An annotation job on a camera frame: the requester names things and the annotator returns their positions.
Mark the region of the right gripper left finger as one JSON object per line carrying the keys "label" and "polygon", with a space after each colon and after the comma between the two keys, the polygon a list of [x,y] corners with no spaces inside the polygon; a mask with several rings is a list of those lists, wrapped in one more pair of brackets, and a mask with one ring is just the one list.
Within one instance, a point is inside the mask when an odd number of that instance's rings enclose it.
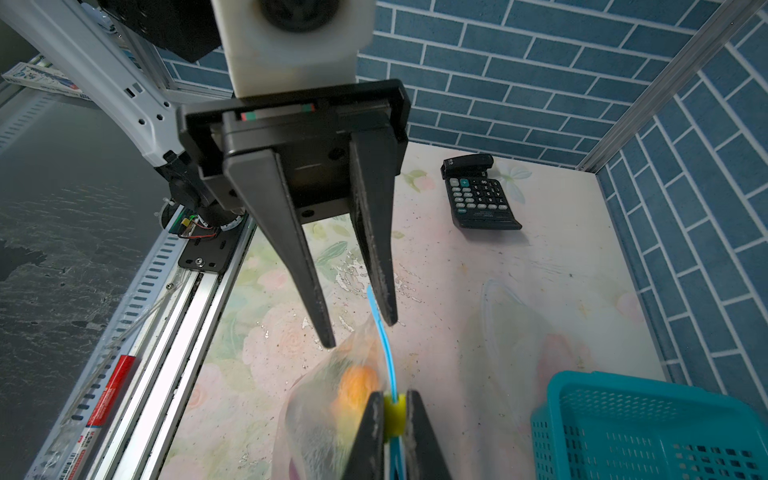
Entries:
{"label": "right gripper left finger", "polygon": [[384,433],[384,396],[381,392],[373,392],[364,409],[343,471],[343,480],[384,478]]}

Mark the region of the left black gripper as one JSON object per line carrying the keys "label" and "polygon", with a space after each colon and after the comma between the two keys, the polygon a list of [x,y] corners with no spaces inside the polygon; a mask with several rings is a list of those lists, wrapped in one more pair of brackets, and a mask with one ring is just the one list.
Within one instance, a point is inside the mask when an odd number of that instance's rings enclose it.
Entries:
{"label": "left black gripper", "polygon": [[176,113],[179,140],[198,178],[223,209],[245,207],[254,218],[327,349],[336,340],[296,209],[307,222],[309,209],[339,201],[332,209],[338,215],[351,201],[381,318],[395,325],[393,200],[410,107],[403,83],[389,79],[210,101]]}

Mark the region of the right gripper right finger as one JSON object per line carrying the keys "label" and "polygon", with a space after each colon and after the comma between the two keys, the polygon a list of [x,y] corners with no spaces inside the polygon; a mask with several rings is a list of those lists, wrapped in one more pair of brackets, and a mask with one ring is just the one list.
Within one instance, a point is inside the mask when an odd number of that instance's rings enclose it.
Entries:
{"label": "right gripper right finger", "polygon": [[425,403],[416,390],[409,390],[406,394],[406,425],[403,443],[408,479],[450,480],[452,478]]}

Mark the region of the clear zip top bag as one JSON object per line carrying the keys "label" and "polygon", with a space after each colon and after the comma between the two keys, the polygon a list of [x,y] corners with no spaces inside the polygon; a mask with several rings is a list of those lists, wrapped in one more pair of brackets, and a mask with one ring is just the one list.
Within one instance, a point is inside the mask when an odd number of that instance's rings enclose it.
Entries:
{"label": "clear zip top bag", "polygon": [[383,431],[363,437],[373,447],[373,469],[353,479],[408,479],[405,454],[406,395],[398,389],[393,354],[372,288],[371,317],[290,389],[280,412],[273,449],[273,479],[342,479],[362,453],[354,453],[371,399]]}

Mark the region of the orange green toy cucumber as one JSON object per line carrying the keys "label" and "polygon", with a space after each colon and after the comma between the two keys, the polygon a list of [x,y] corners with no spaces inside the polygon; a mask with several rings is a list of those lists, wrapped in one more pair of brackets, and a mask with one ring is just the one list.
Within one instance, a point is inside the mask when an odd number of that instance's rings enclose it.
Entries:
{"label": "orange green toy cucumber", "polygon": [[335,409],[338,415],[362,413],[372,392],[379,389],[379,375],[368,366],[347,368],[339,381]]}

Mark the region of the teal plastic basket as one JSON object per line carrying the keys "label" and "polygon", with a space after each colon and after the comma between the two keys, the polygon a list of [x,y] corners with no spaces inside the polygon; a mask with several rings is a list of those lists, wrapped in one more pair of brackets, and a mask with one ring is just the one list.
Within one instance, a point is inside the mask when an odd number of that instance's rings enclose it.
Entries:
{"label": "teal plastic basket", "polygon": [[767,428],[697,387],[563,371],[530,418],[539,479],[764,479]]}

